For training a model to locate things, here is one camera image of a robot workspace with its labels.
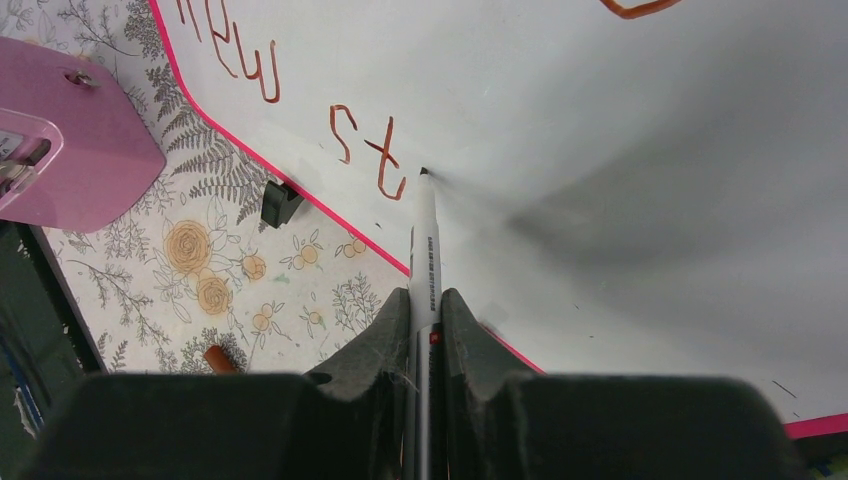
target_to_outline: rose print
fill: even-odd
[[[197,302],[200,308],[209,315],[218,315],[227,311],[230,300],[232,300],[232,294],[227,288],[227,283],[220,278],[211,275],[197,282]]]
[[[209,264],[212,249],[206,228],[194,221],[177,222],[165,238],[165,255],[180,273],[196,273]]]
[[[247,255],[241,260],[241,270],[251,280],[265,276],[265,260],[256,255]]]

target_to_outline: orange flower print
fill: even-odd
[[[336,248],[336,254],[334,257],[338,257],[341,254],[344,254],[347,258],[353,258],[360,253],[364,253],[366,250],[365,242],[353,236],[353,234],[348,233],[350,235],[351,241],[349,243],[345,243],[343,245],[339,245]]]
[[[212,257],[206,227],[191,221],[177,222],[165,237],[165,256],[180,273],[197,273],[203,270]]]
[[[313,325],[321,325],[321,328],[324,330],[327,329],[327,325],[324,324],[324,317],[316,311],[310,312],[305,306],[303,307],[303,315],[298,316],[306,322],[306,331],[309,333],[309,338],[315,338],[315,335],[312,333]]]
[[[197,282],[197,302],[207,314],[218,315],[226,312],[231,300],[232,294],[224,280],[209,275],[201,277]]]
[[[283,302],[277,303],[266,303],[262,305],[262,308],[259,310],[259,313],[253,316],[253,328],[256,330],[253,331],[253,336],[256,337],[256,343],[254,343],[254,348],[256,348],[256,344],[259,344],[259,348],[265,348],[265,341],[267,337],[270,337],[273,334],[281,335],[286,337],[291,341],[291,336],[289,334],[284,333],[283,330],[277,325],[277,322],[271,320],[271,317],[274,316],[275,313],[279,312],[283,309],[286,304]]]
[[[257,255],[248,255],[241,260],[241,271],[251,280],[265,276],[265,260]]]
[[[286,257],[280,260],[280,263],[286,264],[287,268],[295,270],[303,270],[309,265],[315,265],[316,268],[323,271],[324,269],[318,265],[319,251],[324,250],[324,247],[318,243],[318,229],[316,228],[309,240],[299,240],[297,235],[292,237],[294,248],[297,250],[297,255]]]

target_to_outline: orange handwriting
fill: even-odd
[[[359,131],[359,127],[356,126],[356,120],[353,119],[353,115],[350,113],[350,109],[345,105],[330,105],[330,130],[333,131],[333,136],[336,137],[336,140],[342,144],[342,148],[345,149],[345,158],[339,159],[342,163],[350,164],[350,148],[348,148],[347,143],[342,140],[339,132],[336,131],[336,111],[341,110],[347,114],[347,119],[350,120],[350,124],[353,126],[353,129]]]
[[[219,32],[215,31],[214,27],[212,27],[212,15],[209,13],[209,0],[206,0],[206,21],[209,24],[209,33],[212,35],[212,43],[215,44],[215,53],[218,54],[218,61],[221,62],[221,65],[223,65],[224,69],[227,70],[231,77],[238,78],[238,75],[233,73],[233,71],[230,70],[230,67],[228,67],[224,62],[224,59],[221,58],[221,50],[218,46],[217,39],[223,40],[224,43],[228,45],[230,43],[230,19],[227,18],[227,7],[224,5],[224,0],[221,0],[221,10],[224,12],[224,35],[221,35]]]
[[[645,15],[665,10],[679,1],[680,0],[654,0],[653,2],[643,3],[642,5],[637,5],[635,7],[622,7],[616,0],[601,0],[601,3],[619,17],[625,20],[632,20],[634,18],[644,17]]]
[[[244,53],[241,49],[241,38],[238,35],[238,25],[233,22],[233,35],[236,37],[236,47],[239,50],[239,60],[241,60],[241,71],[244,76],[255,80],[259,78],[259,88],[262,90],[262,99],[268,103],[277,103],[280,101],[280,77],[277,75],[277,55],[274,49],[277,47],[277,42],[271,40],[271,70],[274,72],[274,96],[268,98],[268,93],[265,91],[265,76],[262,75],[262,61],[259,59],[259,50],[253,51],[253,58],[256,61],[256,70],[253,73],[247,73],[247,66],[244,64]]]
[[[392,156],[391,153],[389,153],[389,145],[391,145],[392,143],[392,129],[394,128],[394,121],[394,118],[389,117],[389,126],[386,128],[386,139],[383,140],[382,147],[371,143],[368,140],[365,140],[365,143],[367,143],[369,147],[374,148],[382,153],[382,155],[380,156],[380,174],[377,177],[377,188],[379,188],[380,192],[382,192],[383,195],[385,195],[385,197],[389,200],[397,201],[400,200],[400,196],[403,195],[403,189],[406,188],[406,177],[403,177],[403,179],[400,181],[400,186],[398,186],[398,190],[394,195],[389,195],[388,193],[386,193],[386,189],[383,188],[383,177],[386,173],[386,160],[391,161],[392,165],[394,165],[395,168],[400,168],[400,165],[398,165],[398,163],[395,161],[395,158]]]
[[[194,25],[194,34],[197,35],[197,41],[203,43],[200,39],[200,30],[197,28],[197,20],[194,18],[194,9],[191,8],[191,0],[186,0],[188,5],[188,14],[191,15],[191,23]],[[180,11],[180,21],[185,25],[185,15],[183,15],[183,0],[177,0],[177,8]]]

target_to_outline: orange object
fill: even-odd
[[[615,0],[601,0],[601,3],[606,5],[610,11],[619,17],[625,20],[632,20],[634,18],[644,17],[645,15],[650,15],[652,13],[657,13],[661,10],[665,10],[666,8],[674,5],[680,0],[655,0],[653,2],[648,2],[642,5],[637,5],[635,7],[622,7]]]
[[[215,373],[238,373],[238,369],[233,366],[224,349],[219,345],[209,347],[209,350],[203,354],[203,358]]]

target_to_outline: table surface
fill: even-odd
[[[304,203],[265,228],[272,176],[198,117],[147,0],[4,0],[0,35],[113,72],[165,152],[139,202],[92,234],[45,229],[111,371],[209,372],[220,344],[250,371],[305,371],[362,331],[406,279]]]

